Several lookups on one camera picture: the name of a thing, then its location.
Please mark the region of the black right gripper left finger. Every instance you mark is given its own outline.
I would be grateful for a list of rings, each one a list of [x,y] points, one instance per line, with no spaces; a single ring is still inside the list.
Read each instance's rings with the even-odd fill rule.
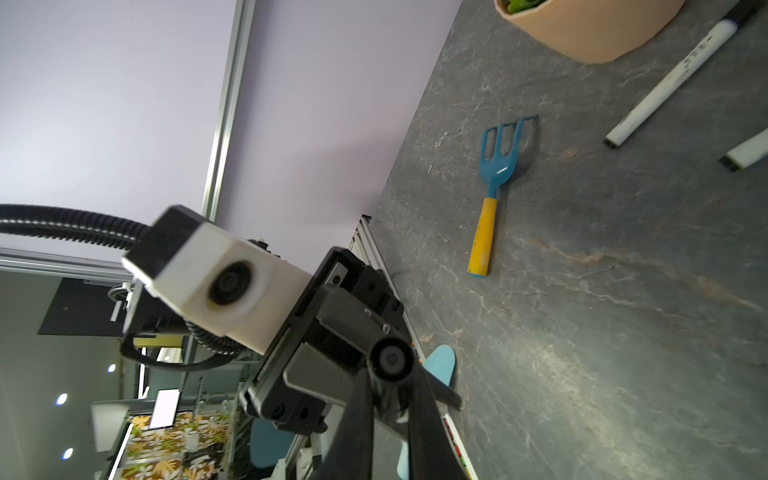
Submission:
[[[312,474],[312,480],[370,479],[373,464],[374,402],[367,369],[353,382],[336,435],[326,458]]]

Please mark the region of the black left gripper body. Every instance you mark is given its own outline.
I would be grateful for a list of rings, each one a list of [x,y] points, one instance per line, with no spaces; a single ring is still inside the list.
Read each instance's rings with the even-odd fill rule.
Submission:
[[[333,247],[278,330],[262,364],[240,392],[240,405],[246,414],[293,434],[311,435],[327,430],[325,417],[329,403],[287,386],[283,371],[303,343],[341,367],[354,369],[362,365],[361,352],[315,319],[332,287],[351,294],[378,315],[378,325],[387,324],[403,337],[408,336],[403,304],[384,274],[350,250]]]

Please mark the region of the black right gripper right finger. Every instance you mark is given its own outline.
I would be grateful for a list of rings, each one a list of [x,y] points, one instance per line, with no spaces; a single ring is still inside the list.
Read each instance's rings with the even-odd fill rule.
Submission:
[[[467,479],[440,416],[426,372],[419,363],[412,372],[408,443],[410,479]]]

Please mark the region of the white marker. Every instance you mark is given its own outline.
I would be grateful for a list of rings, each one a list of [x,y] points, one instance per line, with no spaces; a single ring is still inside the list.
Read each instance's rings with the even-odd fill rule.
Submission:
[[[415,357],[409,343],[397,337],[383,337],[368,353],[367,366],[374,379],[387,383],[407,380],[414,369]]]
[[[729,150],[719,163],[731,172],[748,168],[767,156],[768,129],[761,131]]]
[[[623,145],[693,74],[745,26],[766,1],[738,1],[698,44],[604,137],[611,149]]]

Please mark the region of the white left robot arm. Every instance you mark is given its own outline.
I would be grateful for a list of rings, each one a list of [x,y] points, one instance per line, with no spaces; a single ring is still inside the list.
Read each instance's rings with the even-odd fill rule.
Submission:
[[[176,205],[153,224],[76,209],[5,204],[5,234],[119,249],[124,268],[188,326],[222,342],[214,364],[258,354],[241,395],[250,415],[322,432],[330,404],[368,408],[395,432],[431,431],[460,396],[418,362],[381,272],[334,247],[307,273]]]

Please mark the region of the green artificial plant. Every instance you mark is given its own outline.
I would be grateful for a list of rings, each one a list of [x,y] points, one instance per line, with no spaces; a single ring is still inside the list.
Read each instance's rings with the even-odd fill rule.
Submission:
[[[526,10],[536,8],[544,2],[545,0],[503,0],[502,1],[505,10],[510,15],[516,15]]]

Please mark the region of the beige faceted plant pot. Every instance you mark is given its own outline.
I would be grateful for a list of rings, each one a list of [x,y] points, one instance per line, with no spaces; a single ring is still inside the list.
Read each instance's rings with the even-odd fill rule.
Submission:
[[[675,18],[683,0],[552,0],[498,14],[550,49],[582,64],[611,62],[649,42]]]

